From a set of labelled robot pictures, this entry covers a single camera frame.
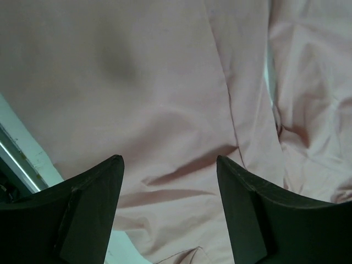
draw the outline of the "pink fabric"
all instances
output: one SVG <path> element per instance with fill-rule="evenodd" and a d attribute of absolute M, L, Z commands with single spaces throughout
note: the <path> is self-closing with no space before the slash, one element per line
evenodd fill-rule
<path fill-rule="evenodd" d="M 352 1 L 277 0 L 271 16 L 289 189 L 341 202 L 352 187 Z"/>
<path fill-rule="evenodd" d="M 268 32 L 268 1 L 3 1 L 1 92 L 63 177 L 123 155 L 114 227 L 148 260 L 231 264 L 217 155 L 322 200 L 350 177 L 352 8 L 319 3 Z"/>

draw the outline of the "light pink sheet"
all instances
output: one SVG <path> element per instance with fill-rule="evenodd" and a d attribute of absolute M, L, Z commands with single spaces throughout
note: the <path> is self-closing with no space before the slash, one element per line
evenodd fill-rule
<path fill-rule="evenodd" d="M 272 4 L 270 40 L 289 189 L 344 201 L 352 189 L 352 1 Z"/>
<path fill-rule="evenodd" d="M 123 155 L 114 227 L 148 260 L 231 264 L 217 155 L 325 200 L 349 177 L 351 32 L 328 6 L 301 20 L 309 5 L 288 2 L 274 3 L 270 27 L 280 138 L 263 78 L 267 1 L 0 2 L 1 92 L 63 177 Z M 335 108 L 314 90 L 329 89 L 312 54 L 333 61 Z"/>

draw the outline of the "wrinkled fabric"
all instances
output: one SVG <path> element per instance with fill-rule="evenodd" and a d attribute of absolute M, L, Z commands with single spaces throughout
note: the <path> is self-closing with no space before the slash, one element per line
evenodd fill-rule
<path fill-rule="evenodd" d="M 288 188 L 345 201 L 352 189 L 352 2 L 272 5 L 269 36 Z"/>
<path fill-rule="evenodd" d="M 1 92 L 61 175 L 122 155 L 114 227 L 144 257 L 233 263 L 217 155 L 280 186 L 285 174 L 267 1 L 0 5 Z"/>
<path fill-rule="evenodd" d="M 1 93 L 65 179 L 124 157 L 114 228 L 142 256 L 233 264 L 217 155 L 305 196 L 351 197 L 351 5 L 3 1 Z"/>

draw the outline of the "crease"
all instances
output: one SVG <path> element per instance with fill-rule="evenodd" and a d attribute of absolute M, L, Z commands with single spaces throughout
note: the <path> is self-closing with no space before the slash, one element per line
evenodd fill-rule
<path fill-rule="evenodd" d="M 219 61 L 220 61 L 220 65 L 221 65 L 223 76 L 224 76 L 225 83 L 226 83 L 226 88 L 227 88 L 227 93 L 228 93 L 228 98 L 229 98 L 230 116 L 231 116 L 232 126 L 233 126 L 233 130 L 234 130 L 234 136 L 235 136 L 235 139 L 237 141 L 236 143 L 238 145 L 237 148 L 238 148 L 238 151 L 239 151 L 239 156 L 240 156 L 240 159 L 241 159 L 243 167 L 246 169 L 246 165 L 244 163 L 241 147 L 239 146 L 238 135 L 237 135 L 236 128 L 235 128 L 234 116 L 233 116 L 233 112 L 232 112 L 232 98 L 231 98 L 231 93 L 230 93 L 230 89 L 229 89 L 228 79 L 226 78 L 224 66 L 223 66 L 223 63 L 222 63 L 221 58 L 220 58 L 218 43 L 217 43 L 217 41 L 215 39 L 214 31 L 213 31 L 213 28 L 212 28 L 212 25 L 211 25 L 211 18 L 210 18 L 209 14 L 208 14 L 208 9 L 206 7 L 205 0 L 202 1 L 202 4 L 203 4 L 203 8 L 205 9 L 205 14 L 207 16 L 208 25 L 210 27 L 210 30 L 211 30 L 211 33 L 212 33 L 212 36 L 213 36 L 213 41 L 214 41 L 215 46 L 216 46 L 216 50 L 217 50 L 217 53 L 218 53 L 218 58 L 219 58 Z M 234 78 L 234 75 L 235 75 L 234 73 L 231 73 L 230 79 Z"/>

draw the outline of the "pink cloth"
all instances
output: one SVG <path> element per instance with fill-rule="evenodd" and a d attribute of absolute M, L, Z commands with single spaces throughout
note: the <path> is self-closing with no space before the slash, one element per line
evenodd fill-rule
<path fill-rule="evenodd" d="M 277 0 L 271 18 L 287 184 L 342 201 L 352 187 L 352 1 Z"/>
<path fill-rule="evenodd" d="M 319 3 L 268 32 L 268 1 L 3 1 L 1 92 L 63 177 L 123 155 L 114 227 L 148 260 L 231 264 L 217 155 L 322 200 L 350 177 L 352 7 Z"/>

